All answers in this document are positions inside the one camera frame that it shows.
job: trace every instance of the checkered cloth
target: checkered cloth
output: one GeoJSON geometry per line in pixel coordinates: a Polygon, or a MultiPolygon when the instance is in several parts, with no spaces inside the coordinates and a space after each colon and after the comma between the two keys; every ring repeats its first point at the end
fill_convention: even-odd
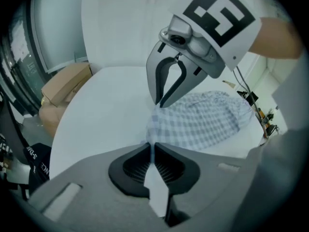
{"type": "Polygon", "coordinates": [[[146,130],[150,145],[168,143],[199,151],[246,127],[254,116],[241,97],[221,91],[187,94],[167,108],[155,107],[146,130]]]}

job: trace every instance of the person's arm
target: person's arm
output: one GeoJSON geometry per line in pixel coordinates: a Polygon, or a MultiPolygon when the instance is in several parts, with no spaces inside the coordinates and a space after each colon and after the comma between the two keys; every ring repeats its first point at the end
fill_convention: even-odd
{"type": "Polygon", "coordinates": [[[261,18],[262,27],[250,52],[267,58],[299,58],[302,41],[291,22],[278,18],[261,18]]]}

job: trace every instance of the white round table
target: white round table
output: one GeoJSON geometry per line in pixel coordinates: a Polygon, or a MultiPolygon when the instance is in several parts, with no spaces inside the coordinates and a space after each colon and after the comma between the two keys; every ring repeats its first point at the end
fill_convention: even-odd
{"type": "MultiPolygon", "coordinates": [[[[166,87],[180,76],[171,69],[166,87]]],[[[229,85],[207,77],[191,92],[220,90],[239,97],[229,85]]],[[[145,67],[109,67],[100,70],[78,91],[58,126],[50,157],[50,178],[79,160],[139,144],[145,139],[147,121],[155,104],[145,67]]],[[[245,158],[257,147],[263,130],[253,117],[233,137],[205,149],[206,153],[245,158]]]]}

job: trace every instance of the black bag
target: black bag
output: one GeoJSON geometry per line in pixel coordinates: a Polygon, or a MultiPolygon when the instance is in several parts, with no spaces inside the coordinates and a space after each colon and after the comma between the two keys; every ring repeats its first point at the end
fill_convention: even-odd
{"type": "Polygon", "coordinates": [[[49,159],[51,147],[41,143],[24,148],[24,154],[30,165],[29,194],[49,180],[49,159]]]}

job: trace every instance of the black cable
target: black cable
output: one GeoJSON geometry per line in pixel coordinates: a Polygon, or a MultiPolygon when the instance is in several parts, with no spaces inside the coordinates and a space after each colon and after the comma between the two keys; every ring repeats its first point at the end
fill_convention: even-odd
{"type": "MultiPolygon", "coordinates": [[[[238,66],[236,66],[236,68],[237,68],[237,70],[238,70],[238,72],[239,72],[239,74],[240,74],[240,77],[241,77],[242,81],[244,82],[244,84],[246,85],[247,88],[245,88],[243,85],[240,84],[239,80],[237,79],[237,77],[236,77],[236,75],[235,75],[235,72],[233,71],[234,76],[235,76],[237,82],[239,83],[239,85],[242,86],[242,87],[249,93],[249,95],[251,96],[251,99],[252,99],[253,104],[254,104],[254,108],[255,108],[255,110],[256,110],[258,116],[259,116],[260,123],[261,123],[261,122],[262,122],[262,117],[261,117],[261,115],[260,115],[260,113],[259,113],[259,110],[258,110],[258,108],[257,108],[257,105],[255,104],[255,101],[254,101],[254,98],[253,98],[253,96],[252,96],[251,90],[250,90],[248,84],[246,83],[245,79],[243,78],[243,76],[242,76],[242,74],[241,74],[241,72],[240,72],[238,66]]],[[[262,128],[263,128],[263,131],[264,131],[264,133],[265,133],[266,138],[268,138],[267,132],[266,132],[266,130],[264,129],[263,125],[262,125],[262,128]]]]}

